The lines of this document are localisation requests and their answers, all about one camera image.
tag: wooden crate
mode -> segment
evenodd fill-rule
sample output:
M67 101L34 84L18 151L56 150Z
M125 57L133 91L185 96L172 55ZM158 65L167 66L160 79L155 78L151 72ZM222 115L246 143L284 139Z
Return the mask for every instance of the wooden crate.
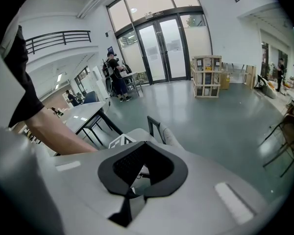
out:
M193 58L194 96L219 97L221 56L197 56Z

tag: ceiling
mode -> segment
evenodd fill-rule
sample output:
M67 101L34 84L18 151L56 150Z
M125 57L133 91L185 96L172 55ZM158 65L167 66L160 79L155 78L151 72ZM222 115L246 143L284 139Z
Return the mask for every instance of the ceiling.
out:
M62 58L29 73L38 98L55 91L57 84L59 84L58 88L60 89L68 83L68 80L74 79L76 73L86 67L87 60L93 55L93 53L85 53ZM57 82L59 74L62 74L62 76L61 80Z
M294 42L293 23L281 7L270 8L247 16L252 21L270 25Z

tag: gray floor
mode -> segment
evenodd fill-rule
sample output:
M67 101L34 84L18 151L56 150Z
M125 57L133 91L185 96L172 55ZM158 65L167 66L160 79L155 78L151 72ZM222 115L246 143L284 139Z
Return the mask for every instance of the gray floor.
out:
M266 99L243 84L231 84L230 89L221 91L216 99L194 98L192 81L146 86L143 90L140 97L131 93L133 99L129 102L111 99L107 115L124 133L135 128L148 131L147 116L151 116L166 124L186 150L210 158L238 174L256 187L268 202L289 190L294 179L294 165L279 178L292 160L288 153L266 169L262 167L282 141L277 131L260 145L270 133L269 127L282 119L281 113ZM108 146L118 134L111 132L103 121L100 126L104 132L98 127L94 130Z

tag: glass door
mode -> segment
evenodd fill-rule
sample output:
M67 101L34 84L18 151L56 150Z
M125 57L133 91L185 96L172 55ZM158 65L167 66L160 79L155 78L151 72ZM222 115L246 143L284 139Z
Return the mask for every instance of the glass door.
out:
M137 28L150 84L186 79L185 47L177 17Z

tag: black t-shirt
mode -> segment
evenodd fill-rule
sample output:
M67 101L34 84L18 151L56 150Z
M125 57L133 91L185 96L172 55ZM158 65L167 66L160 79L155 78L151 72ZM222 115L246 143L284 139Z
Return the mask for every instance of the black t-shirt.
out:
M71 101L71 103L72 103L73 106L77 106L78 105L77 100L75 99L75 97L71 93L68 94L68 99L69 100L73 100L73 101Z
M278 70L278 78L282 77L282 75L284 74L284 65L280 65Z
M115 59L110 59L108 61L110 67L113 69L113 74L111 75L112 80L113 79L122 79L122 76L120 75L120 72L117 68L119 66L118 62Z
M9 6L0 6L0 44L3 40L7 27L17 14L22 4L25 2L25 0L5 1L9 1ZM44 107L44 105L37 98L34 85L25 71L28 56L26 42L23 38L21 26L19 26L11 50L4 61L20 85L25 89L25 94L9 123L9 127L12 127L20 121L31 118Z

